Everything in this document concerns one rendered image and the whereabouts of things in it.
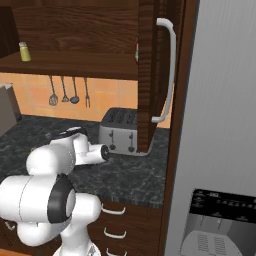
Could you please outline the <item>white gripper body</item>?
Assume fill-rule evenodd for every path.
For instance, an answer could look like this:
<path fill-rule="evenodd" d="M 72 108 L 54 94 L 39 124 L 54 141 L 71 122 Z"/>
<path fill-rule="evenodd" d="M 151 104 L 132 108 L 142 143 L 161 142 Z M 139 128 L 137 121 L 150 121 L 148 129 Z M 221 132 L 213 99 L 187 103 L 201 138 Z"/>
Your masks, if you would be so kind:
<path fill-rule="evenodd" d="M 61 133 L 63 137 L 70 137 L 76 134 L 83 134 L 87 136 L 87 130 L 84 127 L 71 127 Z"/>

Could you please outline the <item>yellow-green shaker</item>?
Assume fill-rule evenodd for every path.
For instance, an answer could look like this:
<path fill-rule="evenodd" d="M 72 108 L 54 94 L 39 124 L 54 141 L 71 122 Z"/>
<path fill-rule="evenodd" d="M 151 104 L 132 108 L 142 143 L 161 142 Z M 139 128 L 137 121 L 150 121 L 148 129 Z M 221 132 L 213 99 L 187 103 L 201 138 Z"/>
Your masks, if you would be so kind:
<path fill-rule="evenodd" d="M 30 56 L 27 44 L 25 42 L 20 42 L 19 48 L 20 48 L 21 60 L 23 62 L 29 62 L 31 60 L 31 56 Z"/>

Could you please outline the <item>dark wood cabinet door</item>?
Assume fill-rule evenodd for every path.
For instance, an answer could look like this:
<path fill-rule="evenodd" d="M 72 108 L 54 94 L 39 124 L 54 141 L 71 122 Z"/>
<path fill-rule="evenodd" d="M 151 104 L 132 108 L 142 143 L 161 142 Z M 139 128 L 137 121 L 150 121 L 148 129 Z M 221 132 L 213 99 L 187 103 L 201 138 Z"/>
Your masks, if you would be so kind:
<path fill-rule="evenodd" d="M 167 105 L 170 65 L 178 66 L 187 0 L 139 0 L 137 151 L 146 153 Z"/>
<path fill-rule="evenodd" d="M 19 35 L 11 7 L 0 7 L 0 58 L 19 50 Z"/>

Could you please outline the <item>hanging grey ladle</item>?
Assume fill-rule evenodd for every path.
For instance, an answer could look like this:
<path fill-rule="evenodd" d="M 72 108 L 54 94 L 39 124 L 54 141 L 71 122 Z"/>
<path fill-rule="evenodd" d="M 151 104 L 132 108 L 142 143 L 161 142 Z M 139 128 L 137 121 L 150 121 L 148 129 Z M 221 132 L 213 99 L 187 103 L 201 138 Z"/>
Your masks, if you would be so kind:
<path fill-rule="evenodd" d="M 70 98 L 70 102 L 71 102 L 72 104 L 77 104 L 80 99 L 79 99 L 79 97 L 78 97 L 78 95 L 77 95 L 75 77 L 72 77 L 72 81 L 73 81 L 74 94 L 75 94 L 75 95 Z"/>

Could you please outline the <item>hanging grey meat fork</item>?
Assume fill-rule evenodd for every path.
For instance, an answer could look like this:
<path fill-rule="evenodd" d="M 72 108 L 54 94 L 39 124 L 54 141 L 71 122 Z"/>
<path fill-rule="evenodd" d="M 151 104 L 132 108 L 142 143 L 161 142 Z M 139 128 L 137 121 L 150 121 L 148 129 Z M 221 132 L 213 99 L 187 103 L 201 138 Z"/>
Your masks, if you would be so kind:
<path fill-rule="evenodd" d="M 88 84 L 87 84 L 87 78 L 84 77 L 84 84 L 85 84 L 85 104 L 86 107 L 90 108 L 90 96 L 89 96 L 89 91 L 88 91 Z"/>

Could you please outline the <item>hanging grey spatula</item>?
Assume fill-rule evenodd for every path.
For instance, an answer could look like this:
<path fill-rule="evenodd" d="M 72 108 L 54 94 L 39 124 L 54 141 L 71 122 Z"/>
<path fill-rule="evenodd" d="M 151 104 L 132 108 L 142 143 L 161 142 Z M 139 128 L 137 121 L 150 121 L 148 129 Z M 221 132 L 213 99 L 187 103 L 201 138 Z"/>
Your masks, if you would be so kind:
<path fill-rule="evenodd" d="M 63 98 L 62 98 L 62 102 L 63 103 L 68 103 L 69 102 L 69 98 L 66 94 L 66 89 L 65 89 L 65 83 L 64 83 L 64 76 L 61 76 L 61 82 L 62 82 L 62 89 L 63 89 Z"/>

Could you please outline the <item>silver four-slot toaster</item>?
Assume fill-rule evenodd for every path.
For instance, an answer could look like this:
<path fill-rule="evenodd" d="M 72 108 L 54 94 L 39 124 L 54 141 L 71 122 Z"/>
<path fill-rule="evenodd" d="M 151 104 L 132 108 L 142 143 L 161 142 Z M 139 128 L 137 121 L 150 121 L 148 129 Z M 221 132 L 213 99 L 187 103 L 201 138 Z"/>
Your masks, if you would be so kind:
<path fill-rule="evenodd" d="M 99 143 L 114 154 L 145 156 L 137 149 L 137 110 L 110 108 L 99 126 Z"/>

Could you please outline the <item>dark wood side panel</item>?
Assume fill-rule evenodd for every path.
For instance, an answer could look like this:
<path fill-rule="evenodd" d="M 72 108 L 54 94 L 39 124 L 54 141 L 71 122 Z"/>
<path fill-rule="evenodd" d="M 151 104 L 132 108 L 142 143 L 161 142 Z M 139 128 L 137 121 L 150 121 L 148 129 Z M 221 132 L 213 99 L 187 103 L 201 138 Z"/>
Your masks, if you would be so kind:
<path fill-rule="evenodd" d="M 180 137 L 183 125 L 183 116 L 187 95 L 187 82 L 190 75 L 194 35 L 197 22 L 199 0 L 185 0 L 181 25 L 180 46 L 175 75 L 175 88 L 171 115 L 169 136 L 168 161 L 165 180 L 164 201 L 161 216 L 161 228 L 159 235 L 158 251 L 155 256 L 164 256 L 169 215 L 171 209 L 174 180 L 180 145 Z"/>

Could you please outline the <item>dark wood drawer front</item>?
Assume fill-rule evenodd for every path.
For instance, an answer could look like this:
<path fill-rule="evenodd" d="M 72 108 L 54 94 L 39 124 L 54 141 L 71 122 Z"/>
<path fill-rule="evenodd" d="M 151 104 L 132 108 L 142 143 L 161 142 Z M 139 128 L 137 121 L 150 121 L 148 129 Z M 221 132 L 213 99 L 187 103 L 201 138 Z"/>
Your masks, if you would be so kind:
<path fill-rule="evenodd" d="M 107 256 L 106 248 L 109 248 L 113 253 L 122 254 L 125 251 L 127 251 L 128 256 L 158 256 L 155 250 L 144 250 L 144 249 L 137 249 L 137 248 L 124 248 L 120 246 L 99 245 L 99 249 L 101 251 L 102 256 Z"/>
<path fill-rule="evenodd" d="M 158 234 L 161 224 L 161 209 L 136 206 L 120 202 L 104 201 L 104 207 L 110 210 L 122 210 L 126 207 L 123 215 L 110 215 L 101 212 L 99 223 L 105 224 L 108 231 L 119 230 L 129 231 L 131 229 L 147 230 L 150 233 Z"/>
<path fill-rule="evenodd" d="M 96 243 L 98 247 L 99 245 L 105 245 L 120 246 L 124 248 L 137 248 L 144 250 L 155 250 L 158 254 L 158 241 L 160 232 L 158 234 L 153 234 L 148 232 L 147 230 L 131 229 L 127 231 L 127 235 L 123 240 L 119 240 L 106 237 L 103 233 L 105 227 L 105 224 L 101 224 L 99 222 L 90 224 L 88 227 L 91 239 Z M 124 231 L 119 231 L 116 229 L 108 232 L 117 235 L 121 235 L 124 233 Z"/>

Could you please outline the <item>grey fridge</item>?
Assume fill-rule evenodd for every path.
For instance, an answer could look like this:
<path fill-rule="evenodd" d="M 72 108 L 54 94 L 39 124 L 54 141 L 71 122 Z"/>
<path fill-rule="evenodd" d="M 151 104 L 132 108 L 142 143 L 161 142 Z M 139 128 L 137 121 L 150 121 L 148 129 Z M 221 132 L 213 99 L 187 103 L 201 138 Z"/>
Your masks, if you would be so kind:
<path fill-rule="evenodd" d="M 256 0 L 200 0 L 164 256 L 256 256 Z"/>

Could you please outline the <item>dark wood wall cabinet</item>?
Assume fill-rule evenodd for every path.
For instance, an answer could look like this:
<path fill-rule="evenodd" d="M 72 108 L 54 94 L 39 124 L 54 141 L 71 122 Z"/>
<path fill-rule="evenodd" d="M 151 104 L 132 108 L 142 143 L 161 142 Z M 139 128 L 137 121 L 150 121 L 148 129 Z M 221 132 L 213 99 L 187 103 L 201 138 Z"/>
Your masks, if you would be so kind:
<path fill-rule="evenodd" d="M 139 0 L 0 0 L 12 8 L 20 48 L 0 58 L 0 72 L 89 78 L 138 78 Z"/>

